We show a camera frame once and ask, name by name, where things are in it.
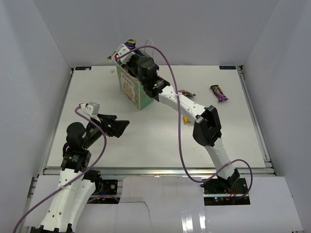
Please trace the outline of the blue purple snack bag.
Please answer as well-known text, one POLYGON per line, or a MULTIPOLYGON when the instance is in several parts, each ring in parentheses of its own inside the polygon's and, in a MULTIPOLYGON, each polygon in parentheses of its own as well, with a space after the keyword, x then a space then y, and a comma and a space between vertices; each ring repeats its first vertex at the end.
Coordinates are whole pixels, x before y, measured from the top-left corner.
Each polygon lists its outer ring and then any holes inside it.
MULTIPOLYGON (((129 39, 127 40, 125 43, 124 43, 130 50, 133 50, 135 47, 136 47, 136 40, 133 40, 133 39, 129 39)), ((107 57, 107 60, 109 62, 112 62, 114 61, 113 58, 112 58, 112 55, 108 56, 107 57)))

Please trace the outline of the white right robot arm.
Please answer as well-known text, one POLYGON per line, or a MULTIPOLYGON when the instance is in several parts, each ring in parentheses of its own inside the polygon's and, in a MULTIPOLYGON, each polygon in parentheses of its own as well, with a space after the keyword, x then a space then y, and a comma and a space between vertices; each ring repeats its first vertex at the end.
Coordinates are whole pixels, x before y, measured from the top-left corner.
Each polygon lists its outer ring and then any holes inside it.
POLYGON ((204 107, 177 94, 173 86, 158 75, 159 66, 150 56, 139 56, 132 52, 121 58, 121 63, 138 79, 148 97, 180 111, 190 120, 194 140, 207 150, 215 165, 220 189, 224 193, 232 193, 237 188, 240 174, 224 148, 217 109, 212 105, 204 107))

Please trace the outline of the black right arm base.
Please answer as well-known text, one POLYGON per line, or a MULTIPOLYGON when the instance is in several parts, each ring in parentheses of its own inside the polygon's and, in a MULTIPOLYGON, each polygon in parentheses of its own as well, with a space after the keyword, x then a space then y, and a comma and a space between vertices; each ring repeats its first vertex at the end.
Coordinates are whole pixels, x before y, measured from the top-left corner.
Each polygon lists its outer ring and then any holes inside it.
POLYGON ((201 187, 204 192, 205 206, 250 205, 249 195, 243 196, 248 190, 245 178, 239 178, 229 190, 222 187, 217 179, 201 184, 201 187))

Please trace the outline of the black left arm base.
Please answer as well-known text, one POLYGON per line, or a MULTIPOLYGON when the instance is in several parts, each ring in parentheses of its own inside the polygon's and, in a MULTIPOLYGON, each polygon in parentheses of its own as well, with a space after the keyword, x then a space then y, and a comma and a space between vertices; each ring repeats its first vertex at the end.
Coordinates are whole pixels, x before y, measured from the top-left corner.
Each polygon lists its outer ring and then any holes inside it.
POLYGON ((118 180, 103 180, 95 181, 94 195, 116 195, 118 192, 118 180))

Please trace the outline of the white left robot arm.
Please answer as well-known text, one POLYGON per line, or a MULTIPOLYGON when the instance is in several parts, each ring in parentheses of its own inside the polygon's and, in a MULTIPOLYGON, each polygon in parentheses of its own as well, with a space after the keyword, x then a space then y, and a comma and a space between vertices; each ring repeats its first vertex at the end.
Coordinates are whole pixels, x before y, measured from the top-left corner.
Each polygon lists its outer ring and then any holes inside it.
POLYGON ((101 136, 119 138, 128 120, 117 120, 116 115, 92 116, 84 126, 74 122, 67 127, 63 146, 63 161, 59 175, 58 192, 39 227, 33 233, 73 233, 77 222, 93 194, 103 191, 101 172, 88 168, 91 153, 88 150, 101 136))

